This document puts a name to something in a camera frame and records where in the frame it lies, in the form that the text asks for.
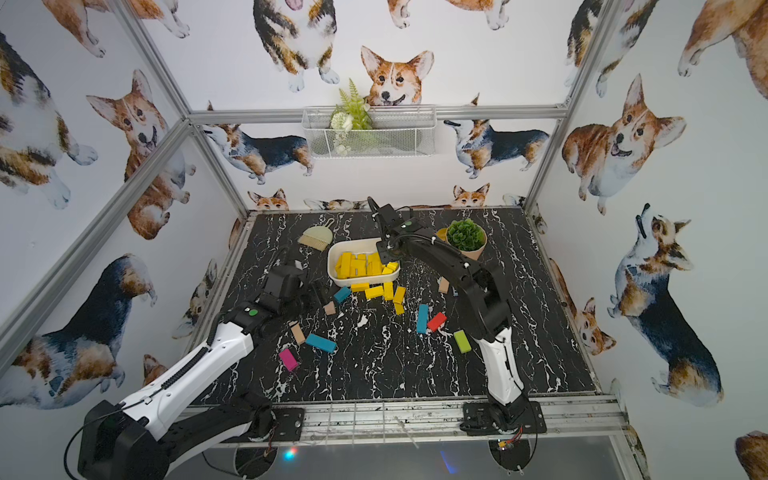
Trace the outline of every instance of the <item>black tabletop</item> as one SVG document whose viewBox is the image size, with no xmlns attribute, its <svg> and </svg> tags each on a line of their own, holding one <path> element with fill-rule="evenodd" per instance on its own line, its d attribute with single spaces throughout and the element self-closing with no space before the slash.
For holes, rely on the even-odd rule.
<svg viewBox="0 0 768 480">
<path fill-rule="evenodd" d="M 414 216 L 435 230 L 464 218 L 485 229 L 488 244 L 480 260 L 501 265 L 510 280 L 515 359 L 529 393 L 594 391 L 522 210 L 415 210 Z M 275 253 L 293 245 L 308 227 L 330 217 L 336 219 L 332 226 L 336 242 L 379 235 L 366 212 L 259 215 L 223 307 L 252 298 Z M 330 285 L 328 249 L 319 252 L 302 247 L 301 251 L 309 279 L 322 279 Z M 439 275 L 419 260 L 403 260 L 401 268 L 396 286 L 406 288 L 404 315 L 397 316 L 391 302 L 381 298 L 366 301 L 364 293 L 354 293 L 336 315 L 326 316 L 319 309 L 299 319 L 305 335 L 315 333 L 338 344 L 333 354 L 306 344 L 298 346 L 286 327 L 284 334 L 225 372 L 195 403 L 225 403 L 249 387 L 274 402 L 486 394 L 485 367 L 477 343 L 470 340 L 472 351 L 462 354 L 448 335 L 461 328 L 452 290 L 439 293 Z M 429 305 L 430 318 L 438 312 L 446 314 L 444 329 L 429 335 L 415 331 L 420 303 Z M 289 347 L 300 363 L 293 372 L 287 371 L 277 355 Z"/>
</svg>

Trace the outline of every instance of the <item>blue wooden block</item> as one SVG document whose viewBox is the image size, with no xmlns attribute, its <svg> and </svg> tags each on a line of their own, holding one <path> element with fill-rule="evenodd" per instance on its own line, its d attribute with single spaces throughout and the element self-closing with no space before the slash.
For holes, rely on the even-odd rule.
<svg viewBox="0 0 768 480">
<path fill-rule="evenodd" d="M 417 333 L 427 333 L 427 317 L 429 317 L 429 307 L 424 304 L 419 305 L 419 320 L 416 322 Z"/>
<path fill-rule="evenodd" d="M 352 290 L 348 286 L 345 286 L 344 288 L 336 292 L 336 294 L 333 295 L 333 298 L 335 298 L 336 302 L 340 305 L 341 302 L 348 299 L 350 295 L 352 295 Z"/>
<path fill-rule="evenodd" d="M 328 353 L 333 353 L 333 351 L 336 350 L 336 342 L 331 342 L 330 340 L 324 339 L 321 336 L 317 336 L 314 333 L 310 333 L 310 336 L 306 338 L 306 344 Z"/>
</svg>

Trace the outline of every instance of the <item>white tray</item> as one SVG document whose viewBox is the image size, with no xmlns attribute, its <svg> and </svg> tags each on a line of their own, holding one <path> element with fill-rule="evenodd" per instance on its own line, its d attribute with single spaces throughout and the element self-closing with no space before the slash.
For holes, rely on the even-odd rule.
<svg viewBox="0 0 768 480">
<path fill-rule="evenodd" d="M 354 255 L 358 253 L 364 253 L 365 255 L 371 255 L 376 253 L 376 242 L 381 238 L 363 238 L 361 240 L 348 240 L 346 242 L 334 243 L 330 250 L 328 250 L 328 276 L 338 286 L 352 286 L 354 283 L 369 283 L 370 285 L 376 285 L 384 282 L 394 282 L 397 280 L 400 274 L 400 268 L 395 270 L 394 273 L 389 275 L 374 275 L 374 276 L 358 276 L 356 278 L 340 279 L 336 278 L 336 262 L 339 261 L 342 253 L 350 252 Z"/>
</svg>

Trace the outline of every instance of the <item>succulent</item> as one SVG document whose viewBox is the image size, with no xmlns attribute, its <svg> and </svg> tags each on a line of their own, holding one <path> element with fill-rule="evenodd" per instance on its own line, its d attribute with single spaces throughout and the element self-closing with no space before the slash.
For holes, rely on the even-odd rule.
<svg viewBox="0 0 768 480">
<path fill-rule="evenodd" d="M 482 228 L 472 220 L 454 221 L 448 227 L 448 242 L 464 252 L 471 252 L 485 245 Z"/>
</svg>

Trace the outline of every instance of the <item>white wire basket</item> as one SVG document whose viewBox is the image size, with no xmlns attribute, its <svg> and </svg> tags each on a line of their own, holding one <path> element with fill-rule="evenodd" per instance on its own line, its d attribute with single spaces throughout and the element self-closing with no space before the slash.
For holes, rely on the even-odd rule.
<svg viewBox="0 0 768 480">
<path fill-rule="evenodd" d="M 304 109 L 302 127 L 314 158 L 426 157 L 435 153 L 434 105 L 376 107 L 373 130 L 333 130 L 334 107 Z"/>
</svg>

